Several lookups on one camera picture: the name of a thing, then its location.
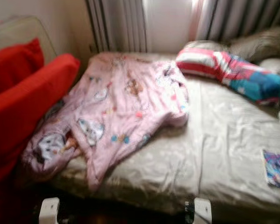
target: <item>magazine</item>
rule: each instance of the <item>magazine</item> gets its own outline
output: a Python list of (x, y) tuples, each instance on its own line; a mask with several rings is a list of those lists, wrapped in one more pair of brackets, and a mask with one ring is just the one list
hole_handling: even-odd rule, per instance
[(263, 150), (263, 158), (267, 182), (280, 188), (280, 154)]

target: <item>red sofa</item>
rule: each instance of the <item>red sofa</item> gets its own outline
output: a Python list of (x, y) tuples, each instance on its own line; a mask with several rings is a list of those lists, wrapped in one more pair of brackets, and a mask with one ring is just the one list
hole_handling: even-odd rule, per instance
[(12, 170), (38, 121), (67, 93), (79, 65), (63, 54), (44, 66), (37, 39), (0, 51), (0, 206), (10, 200)]

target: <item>gray bed sheet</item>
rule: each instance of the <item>gray bed sheet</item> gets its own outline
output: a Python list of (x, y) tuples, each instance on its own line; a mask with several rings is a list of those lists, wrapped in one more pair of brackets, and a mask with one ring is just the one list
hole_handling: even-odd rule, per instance
[[(147, 60), (175, 55), (133, 54)], [(96, 193), (86, 163), (73, 159), (51, 184), (80, 197), (112, 199), (170, 214), (185, 200), (210, 199), (213, 215), (235, 223), (280, 223), (280, 189), (266, 183), (261, 150), (280, 153), (277, 110), (260, 107), (206, 78), (187, 77), (190, 117), (163, 128), (108, 172)]]

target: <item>cat print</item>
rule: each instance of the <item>cat print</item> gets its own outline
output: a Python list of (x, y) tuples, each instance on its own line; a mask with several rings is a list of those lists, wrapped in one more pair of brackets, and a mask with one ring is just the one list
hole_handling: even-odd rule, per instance
[(79, 119), (78, 124), (85, 134), (90, 146), (95, 146), (97, 141), (104, 135), (105, 126), (97, 121)]
[(94, 94), (94, 101), (95, 102), (102, 101), (102, 100), (106, 99), (107, 95), (108, 95), (108, 88), (99, 90), (96, 92), (96, 94)]
[(52, 160), (59, 154), (65, 146), (65, 138), (58, 133), (51, 133), (44, 136), (37, 144), (37, 150), (40, 158), (38, 160)]
[(164, 87), (165, 89), (169, 89), (173, 83), (173, 80), (170, 76), (160, 76), (156, 78), (156, 83), (160, 87)]

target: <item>cartoon print blanket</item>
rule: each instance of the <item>cartoon print blanket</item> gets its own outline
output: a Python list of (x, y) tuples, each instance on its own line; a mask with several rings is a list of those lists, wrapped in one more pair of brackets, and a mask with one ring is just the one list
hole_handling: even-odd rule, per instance
[(147, 62), (101, 53), (64, 106), (32, 137), (22, 155), (25, 170), (44, 181), (81, 151), (96, 190), (109, 167), (140, 149), (161, 126), (188, 119), (185, 78), (175, 62)]

